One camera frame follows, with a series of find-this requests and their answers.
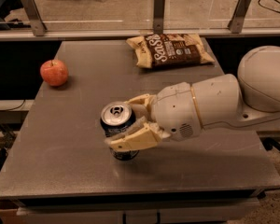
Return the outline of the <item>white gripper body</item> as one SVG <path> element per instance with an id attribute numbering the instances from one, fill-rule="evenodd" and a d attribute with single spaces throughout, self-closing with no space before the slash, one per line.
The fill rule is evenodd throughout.
<path id="1" fill-rule="evenodd" d="M 183 141 L 199 136 L 202 131 L 191 86 L 186 82 L 166 87 L 155 96 L 151 118 L 163 130 L 163 138 Z"/>

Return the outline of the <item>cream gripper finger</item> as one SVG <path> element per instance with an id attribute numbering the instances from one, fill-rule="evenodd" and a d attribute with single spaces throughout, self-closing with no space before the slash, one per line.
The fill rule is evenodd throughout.
<path id="1" fill-rule="evenodd" d="M 128 101 L 125 101 L 125 104 L 129 105 L 133 112 L 135 113 L 138 119 L 145 117 L 146 119 L 151 118 L 151 105 L 154 101 L 155 96 L 151 94 L 142 94 L 136 96 Z"/>
<path id="2" fill-rule="evenodd" d="M 127 152 L 155 147 L 170 136 L 156 122 L 142 117 L 125 132 L 106 138 L 105 143 L 116 152 Z"/>

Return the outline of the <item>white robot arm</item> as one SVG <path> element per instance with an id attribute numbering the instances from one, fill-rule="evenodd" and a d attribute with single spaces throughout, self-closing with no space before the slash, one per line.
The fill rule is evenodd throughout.
<path id="1" fill-rule="evenodd" d="M 182 141 L 213 128 L 257 130 L 280 122 L 280 47 L 250 50 L 237 74 L 193 84 L 182 82 L 155 95 L 144 94 L 102 110 L 112 126 L 124 122 L 125 110 L 136 121 L 105 142 L 115 152 L 148 149 L 164 139 Z"/>

